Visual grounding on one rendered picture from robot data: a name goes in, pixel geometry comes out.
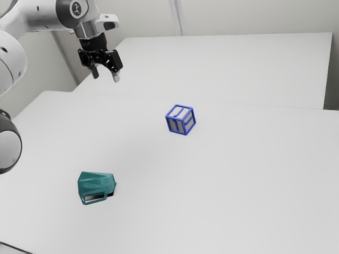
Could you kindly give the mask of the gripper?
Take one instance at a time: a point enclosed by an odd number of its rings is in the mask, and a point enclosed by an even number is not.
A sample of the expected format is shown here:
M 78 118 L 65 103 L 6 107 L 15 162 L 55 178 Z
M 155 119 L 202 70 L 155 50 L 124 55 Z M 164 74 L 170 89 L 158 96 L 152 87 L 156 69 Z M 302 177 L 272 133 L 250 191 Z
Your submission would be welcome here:
M 100 34 L 90 39 L 80 39 L 81 47 L 78 55 L 82 66 L 92 73 L 94 79 L 99 78 L 96 64 L 103 65 L 111 73 L 115 83 L 120 81 L 120 70 L 123 68 L 122 61 L 116 50 L 107 49 L 107 39 L 105 34 Z

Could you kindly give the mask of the teal faceted mug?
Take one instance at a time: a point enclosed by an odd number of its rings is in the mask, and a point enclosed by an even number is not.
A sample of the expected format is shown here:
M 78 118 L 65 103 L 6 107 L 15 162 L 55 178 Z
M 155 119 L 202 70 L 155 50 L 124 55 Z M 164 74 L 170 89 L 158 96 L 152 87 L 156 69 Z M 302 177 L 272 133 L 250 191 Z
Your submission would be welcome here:
M 89 205 L 113 196 L 116 182 L 113 174 L 83 171 L 78 178 L 77 185 L 82 204 Z

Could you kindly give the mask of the blue-edged grey cube block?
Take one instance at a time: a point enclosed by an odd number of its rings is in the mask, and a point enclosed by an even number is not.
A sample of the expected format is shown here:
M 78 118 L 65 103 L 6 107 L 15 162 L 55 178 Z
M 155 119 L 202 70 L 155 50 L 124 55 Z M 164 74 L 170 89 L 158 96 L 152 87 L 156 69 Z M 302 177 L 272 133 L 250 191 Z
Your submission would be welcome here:
M 196 124 L 194 109 L 189 106 L 175 104 L 165 115 L 170 132 L 188 135 Z

